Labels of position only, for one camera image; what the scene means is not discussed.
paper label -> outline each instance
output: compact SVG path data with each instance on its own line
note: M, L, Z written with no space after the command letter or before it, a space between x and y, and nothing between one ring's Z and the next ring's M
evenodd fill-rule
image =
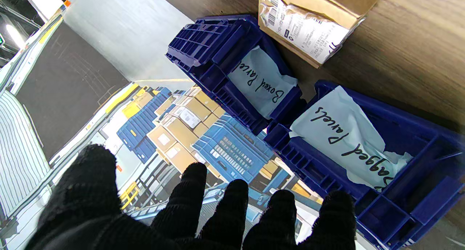
M305 12L282 0L267 0L260 17L266 27L323 64L335 54L349 35L349 30L330 20Z
M176 154L179 152L179 148L176 148L176 147L173 147L171 148L170 150L168 150L168 152L166 152L166 156L168 156L168 158L173 158L174 156L176 156Z
M160 141L161 144L166 146L166 144L168 144L168 142L170 141L170 138L166 136L165 133L163 133L158 137L158 141Z
M239 62L228 78L266 119L297 85L297 79L281 75L273 59L259 46Z
M184 121L184 123L186 123L191 129L193 129L194 127L196 127L200 122L201 120L196 116L194 115L194 113L192 113L189 109L187 108L184 108L181 112L181 114L179 115L179 117L182 119L182 121Z
M385 151L385 142L360 106L338 86L307 109L291 126L290 137L301 136L347 170L356 184L382 191L412 156Z

stacked cardboard box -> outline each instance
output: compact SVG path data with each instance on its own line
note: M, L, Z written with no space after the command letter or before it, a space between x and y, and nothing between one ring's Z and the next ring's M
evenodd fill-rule
M189 89L184 96L176 100L167 100L165 103L162 104L163 111L159 111L160 114L171 104L176 106L147 135L158 147L159 153L181 173L192 162L202 162L216 177L222 178L219 172L192 148L192 144L224 114L224 110L198 86Z

blue plastic crate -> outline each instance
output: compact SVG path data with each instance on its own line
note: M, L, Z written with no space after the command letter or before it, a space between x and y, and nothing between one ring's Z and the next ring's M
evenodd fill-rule
M155 128L153 124L153 120L157 118L155 111L171 96L168 88L160 87L157 90L160 92L116 132L130 151L142 141L148 132Z
M156 149L157 147L155 144L150 141L148 137L144 137L142 141L134 148L133 152L145 164L150 159L150 157L153 156Z
M138 116L134 115L123 124L116 134L129 151L133 151L146 134L155 128L152 121L151 116L147 116L146 114L140 113Z
M250 183L273 151L262 139L231 121L235 119L230 115L221 116L192 147L228 181L240 178Z
M291 122L293 106L304 106L294 87L265 119L227 77L257 45L276 63L281 74L292 76L268 35L250 15L204 17L186 25L169 44L166 56L179 66L212 100L257 135L271 121Z
M306 109L336 86L318 81L315 84L317 94ZM345 90L382 136L386 150L414 156L382 192L349 181L345 169L301 137L289 138L287 126L271 125L265 141L322 197L333 190L351 194L355 199L359 230L374 245L381 247L382 243L385 248L395 250L405 243L417 242L462 196L463 137L350 89Z

wooden surface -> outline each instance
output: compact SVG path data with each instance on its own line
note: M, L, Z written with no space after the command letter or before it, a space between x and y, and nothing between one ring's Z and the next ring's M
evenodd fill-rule
M258 12L258 0L167 1L193 20ZM380 0L320 69L281 45L278 48L307 100L314 95L314 83L326 79L465 134L463 2ZM422 240L423 245L412 249L433 249L436 244L439 249L461 248L445 236L465 238L464 211L462 200Z

black glove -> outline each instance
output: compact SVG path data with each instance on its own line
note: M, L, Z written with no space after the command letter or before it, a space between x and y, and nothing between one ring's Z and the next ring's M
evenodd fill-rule
M122 214L115 185L115 157L90 145L65 171L40 215L26 249L355 249L352 199L333 192L324 200L312 235L296 245L294 194L274 193L244 243L248 186L234 180L216 212L196 237L207 170L194 163L184 171L164 210L150 227Z

